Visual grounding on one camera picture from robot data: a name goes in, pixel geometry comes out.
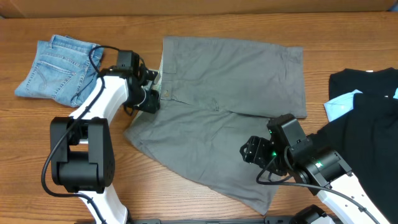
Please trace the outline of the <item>brown cardboard backdrop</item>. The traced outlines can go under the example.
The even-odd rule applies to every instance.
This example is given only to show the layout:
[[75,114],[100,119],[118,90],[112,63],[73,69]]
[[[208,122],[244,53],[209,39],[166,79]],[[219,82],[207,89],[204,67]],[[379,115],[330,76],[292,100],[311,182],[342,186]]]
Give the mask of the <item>brown cardboard backdrop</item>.
[[1,0],[5,18],[386,11],[396,0]]

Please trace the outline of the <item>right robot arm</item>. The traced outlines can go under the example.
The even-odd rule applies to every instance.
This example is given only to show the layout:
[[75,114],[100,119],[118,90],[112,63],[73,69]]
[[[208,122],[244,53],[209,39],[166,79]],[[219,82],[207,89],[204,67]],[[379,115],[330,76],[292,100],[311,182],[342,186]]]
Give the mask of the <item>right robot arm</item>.
[[335,215],[328,216],[311,205],[292,217],[291,223],[387,223],[387,218],[368,197],[352,168],[329,147],[316,148],[292,114],[270,119],[270,139],[251,136],[239,150],[243,160],[284,180],[256,182],[261,185],[304,187]]

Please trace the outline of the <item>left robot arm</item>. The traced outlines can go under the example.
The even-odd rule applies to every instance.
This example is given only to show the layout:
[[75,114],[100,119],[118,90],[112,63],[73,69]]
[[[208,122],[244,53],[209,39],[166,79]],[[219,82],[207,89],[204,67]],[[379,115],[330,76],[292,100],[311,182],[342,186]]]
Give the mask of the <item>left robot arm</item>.
[[53,197],[80,198],[95,223],[132,223],[129,209],[113,186],[116,161],[109,125],[122,107],[156,113],[159,80],[139,54],[118,50],[116,64],[98,72],[96,86],[86,101],[70,116],[50,123],[50,154],[41,174],[43,189]]

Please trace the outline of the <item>grey cotton shorts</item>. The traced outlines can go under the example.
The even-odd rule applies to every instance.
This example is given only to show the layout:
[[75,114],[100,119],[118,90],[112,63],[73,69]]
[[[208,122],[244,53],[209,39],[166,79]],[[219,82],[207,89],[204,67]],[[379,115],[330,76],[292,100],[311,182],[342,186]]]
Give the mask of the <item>grey cotton shorts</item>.
[[269,138],[270,118],[307,116],[303,48],[249,40],[165,37],[160,110],[124,132],[171,171],[267,213],[277,187],[257,184],[260,168],[240,147]]

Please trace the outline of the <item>folded blue denim jeans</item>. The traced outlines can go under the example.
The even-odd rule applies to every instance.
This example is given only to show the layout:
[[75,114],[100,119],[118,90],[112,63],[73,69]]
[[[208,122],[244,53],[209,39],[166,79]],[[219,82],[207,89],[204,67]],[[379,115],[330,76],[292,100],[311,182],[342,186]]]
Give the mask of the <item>folded blue denim jeans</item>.
[[68,36],[53,35],[38,41],[29,74],[14,91],[16,96],[51,99],[79,107],[96,85],[103,48]]

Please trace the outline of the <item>light blue garment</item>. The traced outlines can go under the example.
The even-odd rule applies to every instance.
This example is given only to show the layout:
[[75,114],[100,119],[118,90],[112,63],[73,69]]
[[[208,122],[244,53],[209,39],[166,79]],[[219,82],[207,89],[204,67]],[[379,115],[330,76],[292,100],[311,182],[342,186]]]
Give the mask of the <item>light blue garment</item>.
[[338,96],[324,104],[326,115],[329,122],[332,122],[349,111],[354,109],[354,95],[362,94],[359,90],[354,90]]

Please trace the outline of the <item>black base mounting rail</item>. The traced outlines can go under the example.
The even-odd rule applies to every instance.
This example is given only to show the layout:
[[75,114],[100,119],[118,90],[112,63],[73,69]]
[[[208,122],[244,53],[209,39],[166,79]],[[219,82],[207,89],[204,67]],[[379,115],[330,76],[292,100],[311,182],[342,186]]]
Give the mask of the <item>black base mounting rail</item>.
[[212,219],[212,220],[160,220],[160,219],[127,219],[127,224],[289,224],[292,216],[268,216],[264,218]]

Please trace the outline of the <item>black t-shirt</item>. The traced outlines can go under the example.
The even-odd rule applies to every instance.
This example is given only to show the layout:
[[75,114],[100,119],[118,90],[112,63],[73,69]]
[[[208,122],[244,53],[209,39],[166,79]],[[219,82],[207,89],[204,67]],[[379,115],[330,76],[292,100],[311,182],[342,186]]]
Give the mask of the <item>black t-shirt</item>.
[[310,135],[352,168],[375,206],[397,223],[397,70],[345,69],[330,75],[329,98],[353,92],[353,109]]

